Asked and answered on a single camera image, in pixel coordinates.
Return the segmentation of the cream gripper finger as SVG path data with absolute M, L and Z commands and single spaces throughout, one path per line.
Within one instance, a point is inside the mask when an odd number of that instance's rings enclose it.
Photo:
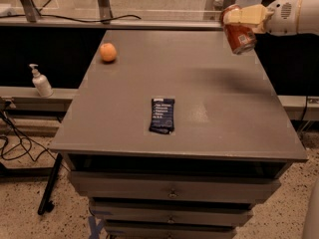
M 273 11 L 256 4 L 241 9 L 234 9 L 226 13 L 226 24 L 240 24 L 257 26 L 273 15 Z
M 263 24 L 259 24 L 258 26 L 254 27 L 254 28 L 253 28 L 253 32 L 254 32 L 255 34 L 265 34 L 265 33 L 266 33 Z

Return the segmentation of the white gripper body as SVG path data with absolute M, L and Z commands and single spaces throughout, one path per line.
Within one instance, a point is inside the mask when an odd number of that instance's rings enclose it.
M 274 36 L 291 36 L 297 34 L 298 12 L 301 0 L 275 0 L 267 6 L 272 15 L 264 27 Z

